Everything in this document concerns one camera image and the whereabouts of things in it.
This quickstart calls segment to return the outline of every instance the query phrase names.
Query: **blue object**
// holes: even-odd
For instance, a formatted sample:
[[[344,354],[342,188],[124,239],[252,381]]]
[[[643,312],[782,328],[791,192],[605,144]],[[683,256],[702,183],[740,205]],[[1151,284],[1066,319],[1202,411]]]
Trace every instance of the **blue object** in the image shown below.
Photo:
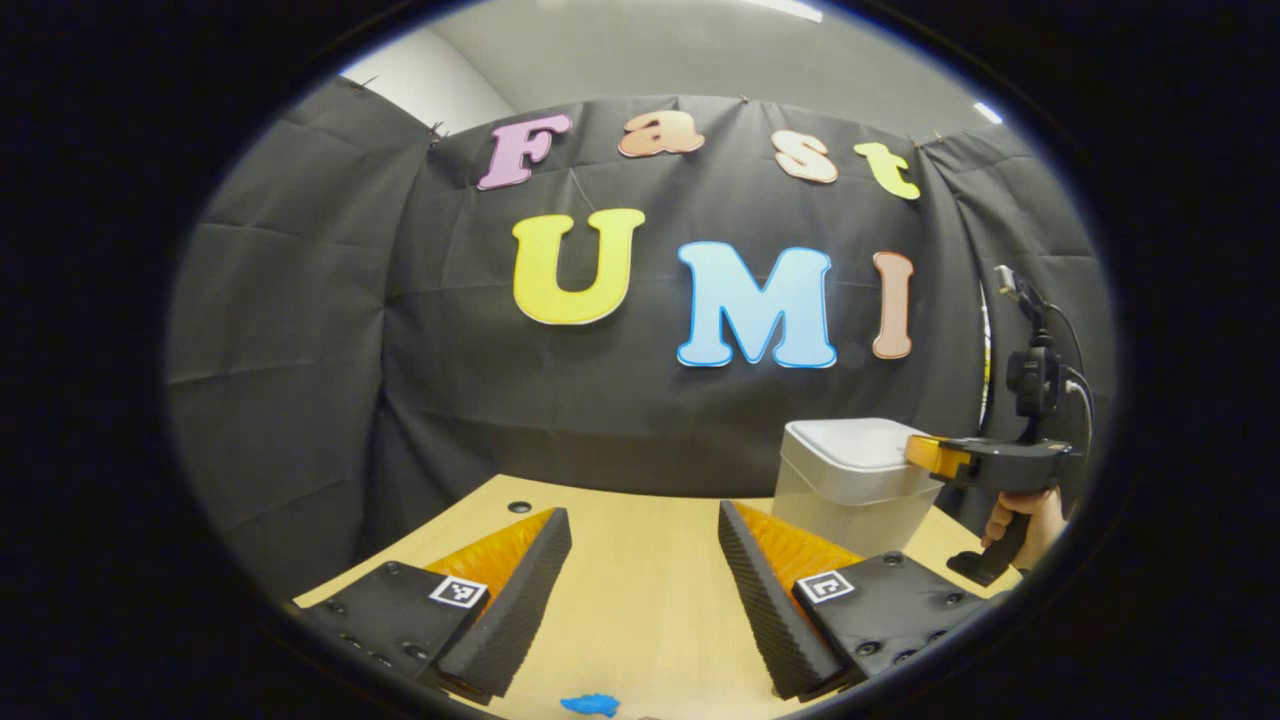
[[[723,242],[698,241],[676,256],[694,275],[694,306],[689,342],[676,357],[684,365],[721,366],[733,348],[721,337],[721,316],[737,337],[746,361],[756,364],[782,323],[782,342],[773,360],[783,368],[829,368],[836,348],[827,341],[823,277],[831,258],[808,247],[788,247],[778,255],[764,288],[755,284],[742,258]]]
[[[595,715],[599,712],[605,717],[613,717],[618,711],[617,698],[607,694],[585,694],[582,697],[562,700],[561,705],[582,715]]]

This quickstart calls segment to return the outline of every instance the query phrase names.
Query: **yellow letter u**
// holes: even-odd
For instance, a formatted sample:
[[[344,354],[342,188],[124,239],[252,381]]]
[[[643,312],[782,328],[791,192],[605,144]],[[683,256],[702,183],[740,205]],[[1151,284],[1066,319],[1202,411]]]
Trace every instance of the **yellow letter u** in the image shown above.
[[[600,260],[595,283],[581,292],[566,292],[556,282],[561,237],[573,227],[568,215],[539,215],[516,223],[511,233],[516,250],[513,293],[520,310],[548,325],[585,325],[622,305],[631,281],[631,232],[644,223],[644,213],[614,208],[591,213],[586,223],[600,233]]]

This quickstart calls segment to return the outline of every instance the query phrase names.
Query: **table surface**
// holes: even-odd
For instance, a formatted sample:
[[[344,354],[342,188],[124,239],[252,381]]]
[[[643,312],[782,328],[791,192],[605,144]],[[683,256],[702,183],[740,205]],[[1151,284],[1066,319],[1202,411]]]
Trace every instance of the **table surface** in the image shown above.
[[[719,500],[625,495],[497,475],[396,544],[298,596],[310,607],[375,566],[424,566],[527,515],[515,501],[568,510],[573,548],[529,656],[486,710],[509,720],[572,720],[561,698],[611,694],[614,720],[767,720],[801,707],[772,693],[764,660],[717,538]],[[741,500],[768,511],[772,498]],[[980,597],[1012,588],[1006,571],[982,588],[946,568],[978,538],[936,507],[904,552]],[[456,698],[458,702],[472,705]],[[804,706],[812,706],[813,700]]]

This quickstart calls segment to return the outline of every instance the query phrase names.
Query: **ceiling light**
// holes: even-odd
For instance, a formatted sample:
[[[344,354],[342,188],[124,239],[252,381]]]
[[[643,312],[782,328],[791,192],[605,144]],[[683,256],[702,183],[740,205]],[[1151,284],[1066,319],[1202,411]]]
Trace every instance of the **ceiling light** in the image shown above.
[[[762,8],[772,8],[774,10],[783,12],[788,15],[795,15],[797,18],[804,18],[806,20],[813,20],[815,23],[822,22],[822,13],[814,10],[804,3],[796,3],[796,0],[742,0],[744,3],[750,3],[753,5],[759,5]]]
[[[997,126],[1005,122],[1000,119],[1000,115],[997,115],[996,111],[988,108],[984,102],[974,102],[973,109],[982,113],[983,118],[987,118],[988,120],[996,123]]]

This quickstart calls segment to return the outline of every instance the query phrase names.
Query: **black curtain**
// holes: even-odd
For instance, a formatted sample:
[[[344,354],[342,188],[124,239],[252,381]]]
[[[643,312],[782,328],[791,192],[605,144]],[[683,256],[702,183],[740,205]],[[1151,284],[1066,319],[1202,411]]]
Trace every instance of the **black curtain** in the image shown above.
[[[623,123],[691,114],[691,154],[625,158]],[[492,129],[566,113],[573,129],[525,183],[477,191]],[[787,176],[773,132],[817,136],[833,184]],[[882,142],[922,196],[890,195],[852,150]],[[635,208],[630,290],[609,316],[549,327],[512,297],[526,218],[566,214],[558,281],[594,281],[595,210]],[[756,282],[780,252],[831,256],[827,327],[838,360],[687,368],[691,282],[680,246],[732,245]],[[913,352],[870,351],[881,316],[872,255],[911,259]],[[979,432],[979,277],[1027,273],[1080,332],[1100,397],[1114,383],[1102,273],[1050,169],[1002,127],[924,147],[769,102],[611,99],[503,119],[434,146],[425,126],[338,79],[273,126],[196,227],[175,286],[169,389],[189,475],[219,529],[268,589],[291,596],[408,533],[494,473],[621,492],[768,496],[790,420],[891,418]],[[1004,356],[1029,329],[988,297],[995,342],[987,434],[1020,427]],[[1068,336],[1056,333],[1070,359]],[[771,345],[778,341],[774,337]],[[1075,433],[1079,418],[1060,419]],[[991,498],[947,492],[974,528]]]

